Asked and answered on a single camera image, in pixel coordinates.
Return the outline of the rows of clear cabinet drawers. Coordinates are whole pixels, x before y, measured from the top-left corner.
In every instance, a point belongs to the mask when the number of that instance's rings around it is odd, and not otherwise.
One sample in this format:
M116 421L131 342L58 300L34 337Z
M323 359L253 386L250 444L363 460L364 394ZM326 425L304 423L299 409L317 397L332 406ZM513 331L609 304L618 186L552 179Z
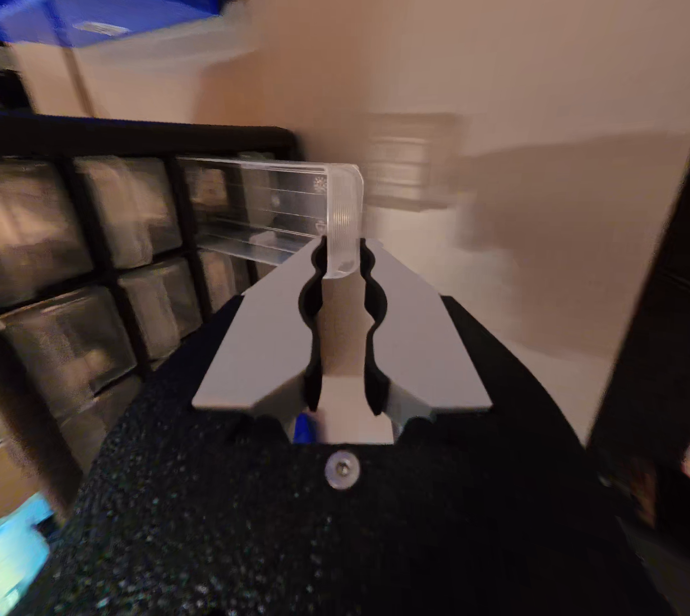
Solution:
M95 215L78 216L55 163L1 161L1 330L58 422L202 324L165 162L74 169Z

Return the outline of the clear plastic drawer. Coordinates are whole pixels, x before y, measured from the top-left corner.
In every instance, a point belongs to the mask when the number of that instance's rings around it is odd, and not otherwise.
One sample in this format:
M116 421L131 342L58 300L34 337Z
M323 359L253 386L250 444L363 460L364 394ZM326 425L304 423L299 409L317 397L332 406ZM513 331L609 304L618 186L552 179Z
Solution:
M326 243L325 278L359 267L364 179L357 166L259 152L177 161L201 249L278 266L317 241Z

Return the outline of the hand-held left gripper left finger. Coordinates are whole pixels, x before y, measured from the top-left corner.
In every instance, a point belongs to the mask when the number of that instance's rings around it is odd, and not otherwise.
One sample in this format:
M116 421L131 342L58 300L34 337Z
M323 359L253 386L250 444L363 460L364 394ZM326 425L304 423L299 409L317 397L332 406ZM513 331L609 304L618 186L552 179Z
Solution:
M196 410L270 416L290 431L317 409L326 238L309 242L247 290L199 389Z

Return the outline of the black drawer cabinet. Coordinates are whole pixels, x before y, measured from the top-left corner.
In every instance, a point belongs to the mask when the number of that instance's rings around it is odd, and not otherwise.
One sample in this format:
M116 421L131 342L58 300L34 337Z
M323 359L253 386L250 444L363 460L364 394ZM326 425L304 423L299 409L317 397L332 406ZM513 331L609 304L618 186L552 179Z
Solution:
M247 271L246 262L222 261L219 254L204 252L198 246L196 220L177 157L231 157L245 152L271 154L278 160L305 160L298 138L277 127L213 127L1 114L1 160L55 163L80 218L95 215L95 210L87 203L84 185L76 183L76 159L115 156L158 158L165 162L184 240L183 252L192 265L201 304L200 327L256 276ZM155 368L140 364L131 375L112 384L116 388L114 396L103 391L99 396L104 399L93 401L90 408L58 422L1 331L2 436L8 437L30 470L46 478L48 485L78 486L107 431L127 407L144 376Z

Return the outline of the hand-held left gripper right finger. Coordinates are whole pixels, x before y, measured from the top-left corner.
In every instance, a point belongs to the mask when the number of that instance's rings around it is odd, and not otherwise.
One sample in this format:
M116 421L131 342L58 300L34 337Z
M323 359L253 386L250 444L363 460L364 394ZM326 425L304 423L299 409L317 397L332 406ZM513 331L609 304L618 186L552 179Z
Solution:
M399 437L412 419L484 414L492 400L441 295L374 239L360 239L367 332L364 389Z

